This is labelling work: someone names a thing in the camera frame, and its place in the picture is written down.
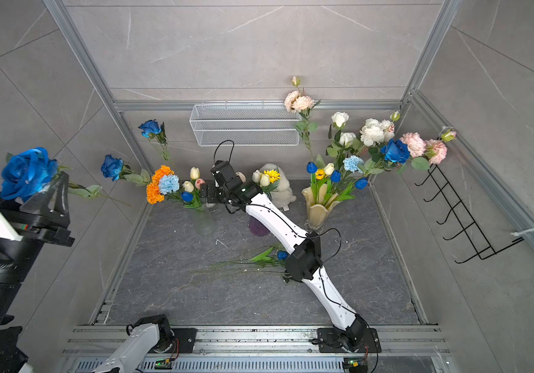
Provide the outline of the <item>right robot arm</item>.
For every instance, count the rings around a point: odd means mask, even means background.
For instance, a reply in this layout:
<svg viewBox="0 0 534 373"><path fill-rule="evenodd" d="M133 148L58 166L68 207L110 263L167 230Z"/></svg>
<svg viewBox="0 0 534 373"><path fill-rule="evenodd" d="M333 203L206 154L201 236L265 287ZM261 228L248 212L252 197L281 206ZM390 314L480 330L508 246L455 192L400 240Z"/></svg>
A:
<svg viewBox="0 0 534 373"><path fill-rule="evenodd" d="M326 272L321 235L294 224L260 186L243 181L228 160L215 159L210 172L214 184L201 186L202 201L222 204L230 214L243 211L264 225L288 253L285 274L292 281L306 284L326 310L333 325L332 336L323 337L320 344L335 351L379 354L377 331L349 306Z"/></svg>

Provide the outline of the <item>blue rose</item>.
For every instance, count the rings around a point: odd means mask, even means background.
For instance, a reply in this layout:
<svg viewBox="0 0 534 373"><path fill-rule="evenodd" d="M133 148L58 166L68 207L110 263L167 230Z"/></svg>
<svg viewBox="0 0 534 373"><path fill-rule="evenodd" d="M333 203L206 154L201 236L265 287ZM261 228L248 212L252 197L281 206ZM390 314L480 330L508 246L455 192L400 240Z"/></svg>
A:
<svg viewBox="0 0 534 373"><path fill-rule="evenodd" d="M112 181L125 180L137 186L147 186L151 182L150 174L145 169L136 173L129 163L112 155L105 156L101 171L103 177Z"/></svg>
<svg viewBox="0 0 534 373"><path fill-rule="evenodd" d="M149 120L142 123L138 128L141 130L141 135L152 144L163 160L169 161L171 154L168 150L168 139L164 123L160 124L157 120Z"/></svg>
<svg viewBox="0 0 534 373"><path fill-rule="evenodd" d="M1 197L4 200L21 199L26 202L56 179L59 172L67 169L67 166L61 166L57 160L49 158L45 148L38 147L10 155L7 157L7 165L1 171ZM70 181L68 193L89 200L107 197L103 195L100 185L83 186Z"/></svg>

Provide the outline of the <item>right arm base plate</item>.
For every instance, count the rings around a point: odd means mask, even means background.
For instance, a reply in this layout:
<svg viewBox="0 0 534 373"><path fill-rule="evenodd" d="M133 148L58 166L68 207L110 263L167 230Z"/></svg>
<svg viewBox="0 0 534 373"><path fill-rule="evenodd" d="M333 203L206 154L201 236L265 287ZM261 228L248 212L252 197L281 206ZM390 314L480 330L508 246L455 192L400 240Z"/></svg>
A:
<svg viewBox="0 0 534 373"><path fill-rule="evenodd" d="M366 329L361 337L348 335L336 328L319 328L317 337L311 343L318 346L319 352L348 354L378 354L382 352L380 339L375 329Z"/></svg>

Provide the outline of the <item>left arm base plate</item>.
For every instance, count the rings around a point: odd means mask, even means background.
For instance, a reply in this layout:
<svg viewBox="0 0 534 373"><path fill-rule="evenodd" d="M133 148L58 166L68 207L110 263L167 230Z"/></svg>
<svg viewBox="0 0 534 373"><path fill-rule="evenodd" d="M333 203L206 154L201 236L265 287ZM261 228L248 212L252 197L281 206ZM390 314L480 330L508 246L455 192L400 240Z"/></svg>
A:
<svg viewBox="0 0 534 373"><path fill-rule="evenodd" d="M172 345L169 354L192 354L194 351L198 329L192 327L172 329Z"/></svg>

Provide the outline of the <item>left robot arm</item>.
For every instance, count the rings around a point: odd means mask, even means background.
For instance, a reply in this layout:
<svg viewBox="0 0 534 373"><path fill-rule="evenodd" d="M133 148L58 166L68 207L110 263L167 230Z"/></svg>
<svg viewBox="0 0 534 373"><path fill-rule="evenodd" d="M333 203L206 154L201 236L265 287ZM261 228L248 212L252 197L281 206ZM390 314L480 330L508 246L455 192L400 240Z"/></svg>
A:
<svg viewBox="0 0 534 373"><path fill-rule="evenodd" d="M0 372L31 372L28 356L17 347L20 326L8 311L46 244L70 247L69 177L59 173L26 203L0 194Z"/></svg>

